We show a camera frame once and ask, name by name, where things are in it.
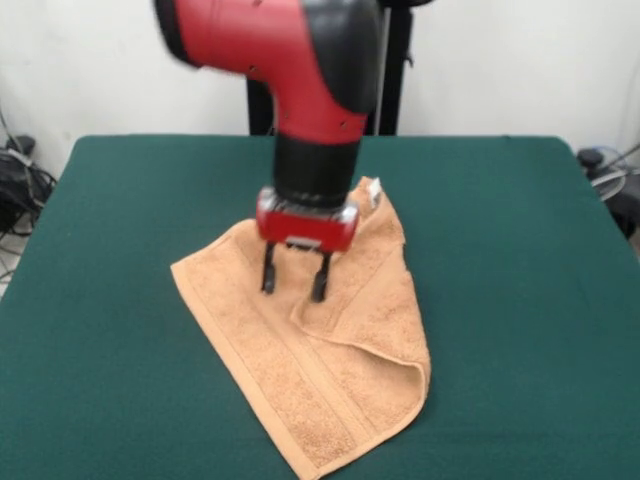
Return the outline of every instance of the brown towel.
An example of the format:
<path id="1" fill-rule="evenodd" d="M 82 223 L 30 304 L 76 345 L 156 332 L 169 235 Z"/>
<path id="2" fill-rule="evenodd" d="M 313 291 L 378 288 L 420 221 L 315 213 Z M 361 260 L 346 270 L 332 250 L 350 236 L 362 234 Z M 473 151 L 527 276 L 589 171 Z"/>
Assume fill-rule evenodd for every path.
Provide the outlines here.
<path id="1" fill-rule="evenodd" d="M 334 255 L 327 300 L 309 301 L 321 257 L 277 247 L 276 291 L 260 292 L 253 220 L 172 266 L 180 293 L 260 422 L 302 479 L 354 461 L 407 427 L 431 364 L 400 221 L 371 180 L 352 192 L 361 221 Z"/>

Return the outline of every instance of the white wall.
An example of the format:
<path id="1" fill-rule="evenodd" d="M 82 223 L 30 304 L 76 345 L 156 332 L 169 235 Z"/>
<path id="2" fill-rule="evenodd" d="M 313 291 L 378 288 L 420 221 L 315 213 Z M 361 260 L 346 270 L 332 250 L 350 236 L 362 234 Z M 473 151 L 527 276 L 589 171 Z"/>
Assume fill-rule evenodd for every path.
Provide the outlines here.
<path id="1" fill-rule="evenodd" d="M 245 85 L 169 56 L 152 0 L 0 0 L 0 101 L 59 173 L 75 140 L 246 133 Z"/>
<path id="2" fill-rule="evenodd" d="M 436 0 L 414 28 L 402 132 L 640 141 L 639 0 Z"/>
<path id="3" fill-rule="evenodd" d="M 244 82 L 173 61 L 151 5 L 0 0 L 0 100 L 55 173 L 85 134 L 247 132 Z M 400 133 L 640 140 L 638 0 L 436 0 L 412 53 Z"/>

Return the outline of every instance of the towel tag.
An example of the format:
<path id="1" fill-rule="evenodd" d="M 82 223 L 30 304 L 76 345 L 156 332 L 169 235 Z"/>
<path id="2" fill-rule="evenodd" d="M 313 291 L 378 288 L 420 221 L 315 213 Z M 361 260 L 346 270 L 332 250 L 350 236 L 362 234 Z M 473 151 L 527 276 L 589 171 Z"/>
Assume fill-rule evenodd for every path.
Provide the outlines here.
<path id="1" fill-rule="evenodd" d="M 374 210 L 380 205 L 380 199 L 382 198 L 382 185 L 380 179 L 375 178 L 367 187 L 369 190 L 369 201 L 371 202 L 371 208 Z"/>

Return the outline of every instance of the towel edge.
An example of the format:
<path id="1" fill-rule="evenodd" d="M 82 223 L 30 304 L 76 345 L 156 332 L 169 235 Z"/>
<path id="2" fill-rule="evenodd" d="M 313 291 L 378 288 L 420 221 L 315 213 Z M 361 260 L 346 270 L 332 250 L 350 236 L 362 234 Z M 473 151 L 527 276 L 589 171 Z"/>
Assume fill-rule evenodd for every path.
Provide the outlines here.
<path id="1" fill-rule="evenodd" d="M 191 286 L 184 261 L 185 260 L 182 260 L 171 265 L 171 272 L 178 291 L 197 322 L 198 318 L 211 318 L 211 313 L 200 301 L 197 292 Z M 256 417 L 296 475 L 302 479 L 309 480 L 319 478 L 321 475 L 319 469 L 302 451 L 289 433 L 289 430 L 280 420 L 276 411 L 273 410 L 271 404 L 264 398 L 257 382 L 253 379 L 249 370 L 242 362 L 242 359 L 231 345 L 231 342 L 218 328 L 217 324 L 210 322 L 210 326 L 213 326 L 213 328 L 209 330 L 211 332 L 210 334 L 202 328 L 202 325 L 199 326 L 215 347 L 214 351 L 217 350 L 217 352 L 219 352 L 218 356 L 231 373 L 240 390 L 244 393 Z"/>

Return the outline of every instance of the green table surface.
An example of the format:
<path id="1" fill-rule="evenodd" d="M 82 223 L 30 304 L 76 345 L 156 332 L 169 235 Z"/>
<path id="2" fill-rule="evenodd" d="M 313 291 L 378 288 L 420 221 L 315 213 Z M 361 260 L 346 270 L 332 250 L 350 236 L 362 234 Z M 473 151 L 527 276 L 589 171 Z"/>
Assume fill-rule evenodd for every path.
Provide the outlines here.
<path id="1" fill-rule="evenodd" d="M 272 149 L 78 142 L 0 304 L 0 478 L 294 478 L 169 271 L 253 215 Z M 567 146 L 366 139 L 359 175 L 403 221 L 433 376 L 334 478 L 638 478 L 640 268 Z"/>

